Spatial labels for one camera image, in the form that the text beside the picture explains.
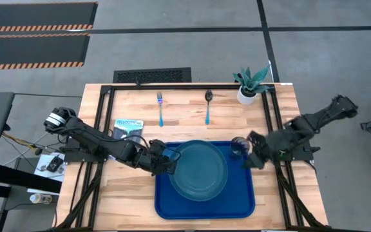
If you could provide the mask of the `clear water bottle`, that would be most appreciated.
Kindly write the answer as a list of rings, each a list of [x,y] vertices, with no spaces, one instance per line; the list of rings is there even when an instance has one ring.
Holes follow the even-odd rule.
[[[52,202],[52,196],[42,193],[34,193],[30,195],[30,201],[33,204],[50,204]]]

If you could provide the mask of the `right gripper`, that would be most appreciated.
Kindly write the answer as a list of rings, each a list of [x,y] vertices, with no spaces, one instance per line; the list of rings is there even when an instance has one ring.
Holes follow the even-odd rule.
[[[275,131],[263,136],[255,131],[251,131],[249,141],[253,147],[259,146],[258,155],[249,155],[244,160],[243,167],[263,169],[265,163],[262,159],[280,160],[281,151],[285,152],[289,147],[289,134],[282,131]]]

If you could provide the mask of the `black aluminium table frame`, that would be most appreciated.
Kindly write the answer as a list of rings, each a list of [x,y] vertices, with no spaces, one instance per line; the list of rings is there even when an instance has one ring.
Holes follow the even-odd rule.
[[[144,121],[143,137],[165,142],[191,139],[231,140],[254,130],[267,133],[282,127],[299,114],[292,84],[273,84],[267,95],[250,105],[237,100],[235,83],[87,84],[79,117],[90,126],[107,130],[118,118]],[[205,123],[205,93],[211,90],[210,123]],[[159,126],[157,93],[162,93]],[[155,178],[139,169],[108,161],[98,188],[73,223],[95,231],[193,231],[283,229],[307,222],[278,185],[275,168],[251,172],[256,205],[254,212],[239,219],[166,220],[154,208]]]

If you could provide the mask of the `teal round plate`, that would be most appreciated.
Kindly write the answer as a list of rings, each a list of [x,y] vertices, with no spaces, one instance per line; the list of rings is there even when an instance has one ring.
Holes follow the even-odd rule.
[[[174,189],[184,198],[204,202],[224,189],[228,167],[222,152],[213,144],[190,140],[175,148],[175,173],[169,176]]]

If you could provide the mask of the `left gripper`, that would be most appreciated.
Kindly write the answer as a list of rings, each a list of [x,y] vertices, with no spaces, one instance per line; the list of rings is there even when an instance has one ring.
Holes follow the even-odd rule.
[[[161,140],[151,140],[149,142],[149,145],[149,160],[147,162],[147,168],[152,176],[160,175],[162,173],[174,175],[177,161],[169,160],[179,159],[181,157],[181,153],[176,148],[165,146],[165,144]]]

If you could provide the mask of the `white paper sheet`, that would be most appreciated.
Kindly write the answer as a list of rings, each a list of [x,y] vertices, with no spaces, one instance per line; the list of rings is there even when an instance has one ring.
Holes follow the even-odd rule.
[[[46,169],[54,157],[58,157],[64,160],[64,154],[62,153],[51,153],[49,155],[45,155],[45,154],[40,155],[38,163],[35,165],[34,174],[62,182],[64,180],[64,174],[66,171],[65,162],[63,162],[59,166],[57,171],[51,172]]]

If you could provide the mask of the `spoon with blue handle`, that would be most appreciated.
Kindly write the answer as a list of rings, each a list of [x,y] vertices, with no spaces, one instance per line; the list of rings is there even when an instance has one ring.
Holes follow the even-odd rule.
[[[205,100],[207,102],[207,111],[206,111],[206,117],[205,117],[205,123],[209,124],[210,123],[210,118],[209,118],[209,103],[213,99],[213,93],[211,90],[207,90],[205,93]]]

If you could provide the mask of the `plant in white pot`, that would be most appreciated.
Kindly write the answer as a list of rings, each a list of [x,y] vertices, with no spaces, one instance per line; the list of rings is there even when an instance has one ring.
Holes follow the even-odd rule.
[[[258,94],[265,93],[270,90],[270,86],[262,85],[262,81],[266,78],[269,72],[269,65],[251,75],[249,67],[241,67],[239,73],[233,73],[234,80],[240,84],[237,99],[239,103],[248,105],[254,102]]]

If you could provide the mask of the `black hazard-striped floor mat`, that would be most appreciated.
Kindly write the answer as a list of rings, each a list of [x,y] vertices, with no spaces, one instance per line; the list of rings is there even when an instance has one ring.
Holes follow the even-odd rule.
[[[98,5],[97,2],[0,4],[0,32],[90,29]]]
[[[0,70],[81,67],[89,41],[87,33],[0,36]]]

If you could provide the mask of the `black low shelf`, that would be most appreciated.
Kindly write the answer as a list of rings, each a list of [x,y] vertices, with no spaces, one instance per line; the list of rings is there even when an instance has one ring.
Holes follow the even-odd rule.
[[[62,182],[0,165],[0,183],[59,193]]]

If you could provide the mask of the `black perforated floor grate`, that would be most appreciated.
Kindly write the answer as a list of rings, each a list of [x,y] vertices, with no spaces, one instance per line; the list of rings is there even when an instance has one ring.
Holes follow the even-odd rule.
[[[113,83],[192,82],[191,68],[159,68],[114,71]]]

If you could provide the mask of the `blue plastic tray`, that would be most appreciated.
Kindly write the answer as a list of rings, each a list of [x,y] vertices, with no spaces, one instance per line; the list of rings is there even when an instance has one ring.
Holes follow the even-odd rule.
[[[211,200],[196,202],[178,194],[169,174],[155,179],[155,210],[164,219],[244,218],[255,207],[251,171],[243,169],[245,157],[231,157],[230,141],[206,141],[216,146],[225,157],[228,179],[224,189]],[[169,142],[166,146],[177,148],[185,142]]]

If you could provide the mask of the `black handheld device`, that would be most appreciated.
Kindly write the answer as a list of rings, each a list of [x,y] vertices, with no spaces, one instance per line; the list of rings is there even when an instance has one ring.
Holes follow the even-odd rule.
[[[56,172],[61,167],[63,162],[64,160],[62,158],[55,156],[47,165],[46,170],[50,172]]]

